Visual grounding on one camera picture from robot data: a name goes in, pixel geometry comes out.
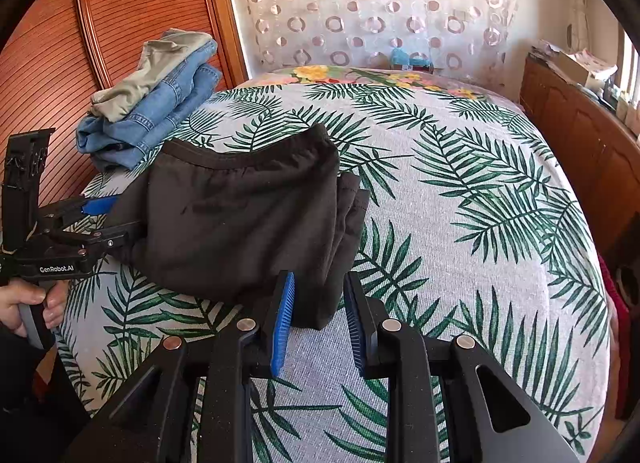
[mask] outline bed sheet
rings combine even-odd
[[[520,109],[415,72],[310,66],[251,84],[215,93],[173,136],[252,151],[323,122],[341,169],[371,192],[354,265],[368,295],[424,334],[472,335],[585,460],[607,390],[602,276],[575,194]],[[97,175],[85,194],[122,192],[157,152]],[[59,353],[96,411],[164,335],[216,334],[238,313],[106,256],[74,283]],[[386,382],[358,376],[343,309],[323,331],[292,330],[282,378],[255,380],[251,396],[256,461],[383,461]]]

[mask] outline wooden door frame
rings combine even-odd
[[[211,26],[220,34],[218,47],[222,49],[221,59],[224,58],[226,63],[223,66],[228,67],[228,77],[235,87],[245,82],[248,75],[233,4],[231,0],[206,0],[206,2],[209,18],[212,19]]]

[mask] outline red fabric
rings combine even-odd
[[[613,301],[613,304],[616,307],[616,312],[618,313],[620,374],[618,377],[618,399],[616,400],[616,417],[621,417],[625,407],[626,393],[629,385],[629,363],[631,359],[631,319],[629,317],[629,310],[626,307],[626,303],[618,293],[616,284],[613,282],[611,274],[609,273],[609,268],[607,268],[607,265],[600,254],[598,254],[598,260],[600,262],[600,270],[602,271],[604,287],[607,290],[609,297]]]

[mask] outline metal screw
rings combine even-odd
[[[402,328],[402,323],[394,318],[388,318],[382,321],[382,328],[386,329],[387,331],[400,331],[400,328]]]
[[[162,347],[169,351],[179,348],[182,345],[182,339],[180,337],[167,337],[162,341]]]
[[[241,318],[236,323],[236,328],[238,328],[240,331],[251,331],[253,328],[255,328],[255,320],[252,318]]]
[[[471,349],[476,346],[476,341],[469,337],[469,335],[460,335],[456,338],[456,344],[463,349]]]

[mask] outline black sleeve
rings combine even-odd
[[[33,374],[44,354],[0,322],[0,409],[19,407],[31,394]]]

